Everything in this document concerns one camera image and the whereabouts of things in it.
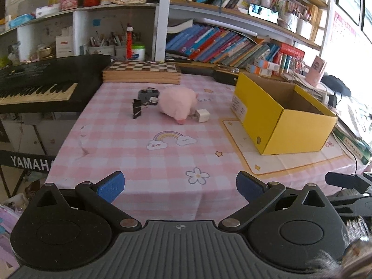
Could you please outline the white charger cube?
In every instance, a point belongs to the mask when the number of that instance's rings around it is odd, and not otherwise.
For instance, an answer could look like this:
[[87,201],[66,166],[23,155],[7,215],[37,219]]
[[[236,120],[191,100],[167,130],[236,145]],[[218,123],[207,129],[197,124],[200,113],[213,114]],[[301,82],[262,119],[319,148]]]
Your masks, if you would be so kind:
[[204,123],[209,120],[210,113],[207,109],[198,109],[195,110],[194,116],[199,123]]

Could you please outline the black stapler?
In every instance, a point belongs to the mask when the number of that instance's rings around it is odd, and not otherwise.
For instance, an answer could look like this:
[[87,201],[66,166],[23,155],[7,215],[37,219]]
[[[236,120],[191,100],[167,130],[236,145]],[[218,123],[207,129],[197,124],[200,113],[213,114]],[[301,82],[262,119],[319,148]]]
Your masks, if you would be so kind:
[[192,60],[183,52],[167,50],[165,53],[165,62],[191,63]]

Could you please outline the pink cup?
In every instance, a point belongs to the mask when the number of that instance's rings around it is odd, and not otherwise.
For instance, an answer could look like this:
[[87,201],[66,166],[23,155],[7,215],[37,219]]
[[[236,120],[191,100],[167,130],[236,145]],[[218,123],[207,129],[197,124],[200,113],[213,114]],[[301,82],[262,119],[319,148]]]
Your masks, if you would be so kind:
[[308,69],[308,73],[305,76],[307,83],[315,87],[321,81],[326,65],[327,63],[323,59],[316,56],[312,66]]

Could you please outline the pink checkered tablecloth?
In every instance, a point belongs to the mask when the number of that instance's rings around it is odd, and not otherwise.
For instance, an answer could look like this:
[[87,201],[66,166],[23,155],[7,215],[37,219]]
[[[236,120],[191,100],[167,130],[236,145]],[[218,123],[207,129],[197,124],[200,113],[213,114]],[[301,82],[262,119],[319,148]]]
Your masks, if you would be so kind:
[[220,221],[246,204],[236,190],[240,171],[297,189],[316,183],[331,195],[336,188],[325,183],[328,172],[367,169],[333,138],[316,153],[263,156],[244,136],[250,151],[244,156],[231,135],[240,127],[230,108],[233,87],[188,74],[181,82],[197,93],[198,107],[210,114],[207,122],[190,118],[179,125],[156,106],[133,118],[132,102],[143,85],[104,83],[69,132],[47,181],[70,189],[121,171],[125,189],[115,205],[139,221]]

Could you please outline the black cap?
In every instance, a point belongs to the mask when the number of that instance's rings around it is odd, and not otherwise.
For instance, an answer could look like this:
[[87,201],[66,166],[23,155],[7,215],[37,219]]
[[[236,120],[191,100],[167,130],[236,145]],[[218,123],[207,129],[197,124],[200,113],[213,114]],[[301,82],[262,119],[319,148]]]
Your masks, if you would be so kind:
[[351,90],[339,78],[333,75],[324,75],[321,82],[332,91],[346,97],[351,97]]

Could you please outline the black binder clip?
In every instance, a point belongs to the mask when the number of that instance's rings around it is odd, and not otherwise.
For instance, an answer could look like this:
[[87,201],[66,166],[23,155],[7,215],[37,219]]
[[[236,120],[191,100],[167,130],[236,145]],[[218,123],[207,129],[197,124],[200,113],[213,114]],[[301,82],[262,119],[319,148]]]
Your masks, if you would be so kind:
[[133,99],[133,119],[137,119],[142,114],[142,101],[139,99]]

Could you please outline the orange white medicine box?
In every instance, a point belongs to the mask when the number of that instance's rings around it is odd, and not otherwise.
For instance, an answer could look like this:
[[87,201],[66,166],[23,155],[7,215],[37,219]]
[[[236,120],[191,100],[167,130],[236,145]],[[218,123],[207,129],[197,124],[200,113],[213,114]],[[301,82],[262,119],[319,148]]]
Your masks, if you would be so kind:
[[253,64],[259,68],[267,69],[267,70],[275,71],[275,72],[278,72],[280,69],[279,64],[269,62],[266,60],[262,60],[262,59],[255,59]]

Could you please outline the black power adapter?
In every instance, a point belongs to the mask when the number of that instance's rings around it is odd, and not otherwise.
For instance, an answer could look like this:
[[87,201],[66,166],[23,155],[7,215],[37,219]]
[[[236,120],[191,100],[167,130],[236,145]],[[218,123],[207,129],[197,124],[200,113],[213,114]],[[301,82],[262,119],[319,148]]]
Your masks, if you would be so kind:
[[331,94],[329,96],[328,105],[329,105],[329,107],[332,107],[332,108],[335,108],[337,106],[337,96],[336,95]]

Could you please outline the black Yamaha keyboard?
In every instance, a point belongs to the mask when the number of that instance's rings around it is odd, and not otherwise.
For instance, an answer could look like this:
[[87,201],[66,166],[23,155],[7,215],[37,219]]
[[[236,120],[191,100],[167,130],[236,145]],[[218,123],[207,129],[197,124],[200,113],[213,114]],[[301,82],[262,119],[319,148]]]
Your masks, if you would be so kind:
[[110,64],[110,56],[96,54],[2,69],[1,113],[81,112]]

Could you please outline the yellow cardboard box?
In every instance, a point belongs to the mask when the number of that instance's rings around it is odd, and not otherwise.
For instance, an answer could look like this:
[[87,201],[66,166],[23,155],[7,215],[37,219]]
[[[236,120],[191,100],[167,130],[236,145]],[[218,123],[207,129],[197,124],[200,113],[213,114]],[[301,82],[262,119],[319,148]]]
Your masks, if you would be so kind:
[[338,117],[295,84],[238,75],[231,109],[261,155],[322,149]]

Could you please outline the grey toy truck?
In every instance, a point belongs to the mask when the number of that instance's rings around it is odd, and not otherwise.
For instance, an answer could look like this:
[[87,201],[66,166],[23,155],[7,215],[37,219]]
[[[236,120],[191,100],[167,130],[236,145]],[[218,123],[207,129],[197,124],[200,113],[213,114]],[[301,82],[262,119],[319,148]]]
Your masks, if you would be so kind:
[[157,105],[159,97],[159,90],[157,88],[144,88],[139,90],[137,98],[142,105]]

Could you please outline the smartphone on shelf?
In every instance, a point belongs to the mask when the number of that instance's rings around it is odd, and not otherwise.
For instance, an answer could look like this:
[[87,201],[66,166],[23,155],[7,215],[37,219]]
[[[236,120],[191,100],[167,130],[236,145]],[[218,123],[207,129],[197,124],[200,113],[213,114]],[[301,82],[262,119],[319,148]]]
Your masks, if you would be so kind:
[[248,14],[251,17],[259,18],[274,24],[277,24],[279,20],[278,11],[266,8],[265,6],[261,6],[258,4],[251,4],[248,8]]

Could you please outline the pink plush pig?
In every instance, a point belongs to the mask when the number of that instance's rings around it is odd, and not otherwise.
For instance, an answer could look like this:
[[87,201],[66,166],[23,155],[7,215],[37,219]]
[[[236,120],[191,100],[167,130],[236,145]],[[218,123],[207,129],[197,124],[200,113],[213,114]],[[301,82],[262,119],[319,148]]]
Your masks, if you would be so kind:
[[198,94],[189,88],[175,86],[159,93],[158,106],[162,113],[183,125],[196,110]]

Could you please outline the wooden chess board box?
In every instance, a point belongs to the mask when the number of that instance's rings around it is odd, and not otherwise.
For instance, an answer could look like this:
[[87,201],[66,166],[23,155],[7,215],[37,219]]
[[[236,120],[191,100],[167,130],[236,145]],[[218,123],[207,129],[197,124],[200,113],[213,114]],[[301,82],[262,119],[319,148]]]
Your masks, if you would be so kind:
[[117,61],[103,70],[105,83],[180,84],[181,71],[173,63]]

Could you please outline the dark wooden small box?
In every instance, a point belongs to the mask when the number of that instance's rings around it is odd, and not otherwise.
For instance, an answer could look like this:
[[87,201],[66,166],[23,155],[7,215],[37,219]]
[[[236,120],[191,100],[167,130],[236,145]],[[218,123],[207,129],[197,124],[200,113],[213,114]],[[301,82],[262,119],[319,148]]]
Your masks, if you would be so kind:
[[239,73],[239,69],[217,67],[213,71],[213,79],[221,84],[236,86]]

